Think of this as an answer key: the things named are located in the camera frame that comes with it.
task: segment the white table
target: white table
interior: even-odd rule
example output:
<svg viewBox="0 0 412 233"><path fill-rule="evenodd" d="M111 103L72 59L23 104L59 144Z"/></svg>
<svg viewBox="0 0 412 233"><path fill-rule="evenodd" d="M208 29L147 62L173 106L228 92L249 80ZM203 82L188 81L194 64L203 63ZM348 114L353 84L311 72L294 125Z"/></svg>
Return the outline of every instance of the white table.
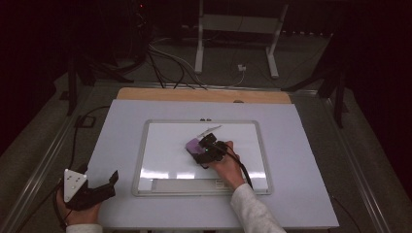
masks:
<svg viewBox="0 0 412 233"><path fill-rule="evenodd" d="M322 176L293 104L114 100L88 166L89 186L116 170L117 195L99 222L127 229L232 229L240 224L229 196L135 197L131 188L147 119L253 119L261 128L274 192L261 195L285 228L337 227Z"/></svg>

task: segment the plug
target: plug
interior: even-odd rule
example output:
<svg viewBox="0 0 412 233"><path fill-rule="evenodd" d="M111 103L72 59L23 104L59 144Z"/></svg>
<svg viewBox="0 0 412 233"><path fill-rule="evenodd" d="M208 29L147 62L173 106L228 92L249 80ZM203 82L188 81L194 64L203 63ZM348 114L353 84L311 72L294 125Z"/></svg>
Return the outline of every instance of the plug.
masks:
<svg viewBox="0 0 412 233"><path fill-rule="evenodd" d="M238 65L237 65L237 69L238 69L239 71L246 71L246 65L238 64Z"/></svg>

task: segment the human hand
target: human hand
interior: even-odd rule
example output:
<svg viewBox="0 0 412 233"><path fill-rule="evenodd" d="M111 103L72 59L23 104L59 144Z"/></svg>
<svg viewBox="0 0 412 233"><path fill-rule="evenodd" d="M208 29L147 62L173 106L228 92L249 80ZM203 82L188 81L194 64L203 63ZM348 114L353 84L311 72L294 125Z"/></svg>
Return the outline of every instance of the human hand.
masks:
<svg viewBox="0 0 412 233"><path fill-rule="evenodd" d="M98 203L93 207L83 211L74 211L67 209L63 201L63 191L61 188L57 191L56 201L60 215L67 223L67 225L97 224L101 203Z"/></svg>
<svg viewBox="0 0 412 233"><path fill-rule="evenodd" d="M234 157L240 160L239 155L234 153L233 142L226 142L228 149L226 153L230 153ZM208 164L209 167L215 169L218 175L235 190L238 186L245 183L242 177L242 171L239 164L230 156L225 155L221 161L214 161Z"/></svg>

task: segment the white sleeve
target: white sleeve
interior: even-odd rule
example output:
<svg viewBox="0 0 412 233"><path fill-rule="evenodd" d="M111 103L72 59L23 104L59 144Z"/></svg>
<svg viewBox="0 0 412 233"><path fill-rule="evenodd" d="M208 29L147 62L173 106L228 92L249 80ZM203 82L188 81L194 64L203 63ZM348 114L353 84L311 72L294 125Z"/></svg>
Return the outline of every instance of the white sleeve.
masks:
<svg viewBox="0 0 412 233"><path fill-rule="evenodd" d="M255 196L252 188L244 183L233 192L230 204L246 233L285 233L276 218Z"/></svg>
<svg viewBox="0 0 412 233"><path fill-rule="evenodd" d="M102 233L103 227L98 224L77 224L69 225L66 233Z"/></svg>

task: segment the whiteboard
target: whiteboard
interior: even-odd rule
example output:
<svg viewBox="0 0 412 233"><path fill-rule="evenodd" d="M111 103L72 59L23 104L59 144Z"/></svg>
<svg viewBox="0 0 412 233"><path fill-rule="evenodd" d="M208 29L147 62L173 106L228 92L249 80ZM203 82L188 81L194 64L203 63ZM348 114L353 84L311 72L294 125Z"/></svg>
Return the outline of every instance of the whiteboard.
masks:
<svg viewBox="0 0 412 233"><path fill-rule="evenodd" d="M256 194L270 194L272 185L266 167L258 122L254 120L153 120L146 121L132 192L147 195L225 195L232 190L212 169L197 164L186 143L205 130L218 141L232 141L248 170Z"/></svg>

